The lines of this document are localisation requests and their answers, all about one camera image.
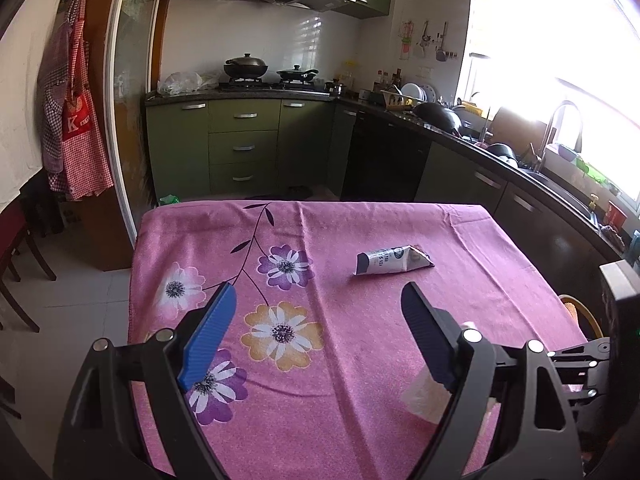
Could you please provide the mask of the white paper napkin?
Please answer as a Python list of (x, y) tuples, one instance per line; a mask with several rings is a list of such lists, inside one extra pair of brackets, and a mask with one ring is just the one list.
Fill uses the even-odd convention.
[(451, 394), (439, 382), (435, 382), (427, 367), (416, 375), (409, 387), (401, 393), (400, 400), (407, 411), (430, 424), (442, 419)]

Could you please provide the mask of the white blue tube pouch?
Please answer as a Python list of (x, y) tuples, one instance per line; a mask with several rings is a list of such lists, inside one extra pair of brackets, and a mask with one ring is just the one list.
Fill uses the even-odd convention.
[(397, 274), (431, 268), (435, 263), (422, 248), (406, 245), (357, 255), (356, 275)]

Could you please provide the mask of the yellow rimmed trash bin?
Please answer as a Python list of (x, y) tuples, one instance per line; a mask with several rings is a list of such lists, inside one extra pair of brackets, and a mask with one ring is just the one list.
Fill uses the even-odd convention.
[(604, 336), (603, 330), (597, 319), (580, 300), (570, 295), (560, 295), (559, 300), (562, 302), (563, 306), (576, 324), (579, 324), (579, 321), (583, 318), (597, 339)]

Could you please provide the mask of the steel kitchen sink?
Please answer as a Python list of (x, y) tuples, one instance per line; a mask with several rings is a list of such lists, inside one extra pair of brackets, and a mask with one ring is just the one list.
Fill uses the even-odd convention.
[(586, 220), (592, 223), (596, 228), (599, 226), (599, 221), (596, 213), (592, 211), (586, 204), (584, 204), (581, 200), (578, 200), (576, 196), (572, 193), (568, 192), (565, 188), (562, 188), (561, 185), (557, 184), (544, 174), (540, 174), (539, 172), (530, 170), (530, 169), (521, 169), (523, 174), (529, 176), (534, 179), (539, 184), (543, 185), (545, 188), (548, 188), (555, 195), (565, 200), (574, 210), (581, 214)]

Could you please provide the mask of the pink floral tablecloth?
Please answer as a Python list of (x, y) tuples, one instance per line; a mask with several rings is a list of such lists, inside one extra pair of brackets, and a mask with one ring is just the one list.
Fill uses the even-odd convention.
[[(357, 255), (416, 245), (435, 263), (356, 275)], [(495, 344), (551, 350), (584, 335), (479, 206), (191, 202), (149, 211), (130, 280), (129, 338), (175, 327), (222, 282), (238, 306), (186, 406), (235, 479), (403, 479), (434, 426), (400, 396), (424, 367), (402, 288)]]

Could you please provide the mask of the green lower cabinets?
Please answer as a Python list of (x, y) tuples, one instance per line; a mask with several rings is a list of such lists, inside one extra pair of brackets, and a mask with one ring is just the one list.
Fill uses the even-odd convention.
[(328, 96), (259, 93), (145, 102), (157, 196), (484, 207), (557, 292), (594, 301), (622, 251), (565, 200), (486, 148), (416, 118)]

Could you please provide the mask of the wooden cutting board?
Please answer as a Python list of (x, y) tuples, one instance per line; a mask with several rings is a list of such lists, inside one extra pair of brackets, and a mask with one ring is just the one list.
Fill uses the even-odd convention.
[(525, 119), (504, 107), (498, 109), (488, 129), (492, 143), (509, 145), (518, 156), (529, 153), (531, 146), (541, 156), (546, 130), (544, 122)]

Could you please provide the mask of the black wok on counter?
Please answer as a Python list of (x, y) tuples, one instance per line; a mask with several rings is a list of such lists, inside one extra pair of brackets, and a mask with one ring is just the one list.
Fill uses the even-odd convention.
[(420, 103), (412, 109), (413, 114), (439, 130), (457, 136), (462, 126), (458, 115), (439, 103)]

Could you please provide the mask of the red checkered apron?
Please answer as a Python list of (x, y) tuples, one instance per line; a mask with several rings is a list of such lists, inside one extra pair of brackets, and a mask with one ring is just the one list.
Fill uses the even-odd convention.
[(38, 75), (43, 168), (70, 202), (113, 186), (89, 84), (86, 3), (62, 0)]

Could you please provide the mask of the steel faucet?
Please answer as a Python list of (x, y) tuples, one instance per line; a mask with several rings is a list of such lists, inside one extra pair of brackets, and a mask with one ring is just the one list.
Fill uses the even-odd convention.
[(559, 106), (546, 122), (534, 122), (533, 132), (535, 133), (535, 139), (532, 143), (534, 159), (530, 165), (530, 168), (534, 171), (541, 170), (547, 146), (554, 141), (561, 128), (562, 114), (562, 107)]

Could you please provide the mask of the dish rack with plates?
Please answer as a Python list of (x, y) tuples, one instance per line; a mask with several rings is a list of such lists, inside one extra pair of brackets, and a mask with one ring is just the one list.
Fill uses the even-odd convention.
[(404, 84), (400, 89), (382, 90), (386, 110), (408, 110), (418, 104), (436, 103), (438, 95), (429, 84)]

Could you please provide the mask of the plastic bag on counter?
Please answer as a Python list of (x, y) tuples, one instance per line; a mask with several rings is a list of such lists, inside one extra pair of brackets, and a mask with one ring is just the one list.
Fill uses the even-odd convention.
[(157, 85), (157, 91), (162, 96), (182, 96), (183, 94), (198, 93), (217, 87), (220, 73), (200, 74), (187, 70), (170, 74)]

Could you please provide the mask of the black wok with lid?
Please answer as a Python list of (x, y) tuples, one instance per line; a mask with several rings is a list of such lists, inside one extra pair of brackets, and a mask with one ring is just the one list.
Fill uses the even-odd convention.
[(224, 72), (231, 79), (259, 79), (267, 73), (268, 65), (261, 58), (245, 53), (224, 62)]

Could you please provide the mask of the small black pan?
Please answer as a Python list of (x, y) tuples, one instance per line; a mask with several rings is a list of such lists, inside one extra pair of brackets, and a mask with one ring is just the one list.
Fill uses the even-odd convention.
[(300, 82), (301, 84), (311, 84), (319, 71), (315, 68), (303, 70), (299, 65), (287, 70), (278, 70), (277, 74), (283, 82)]

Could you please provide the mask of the white hanging cloth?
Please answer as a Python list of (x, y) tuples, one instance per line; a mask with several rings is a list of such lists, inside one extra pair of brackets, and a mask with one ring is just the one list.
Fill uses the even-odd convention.
[(41, 168), (37, 76), (60, 0), (25, 0), (1, 39), (1, 206)]

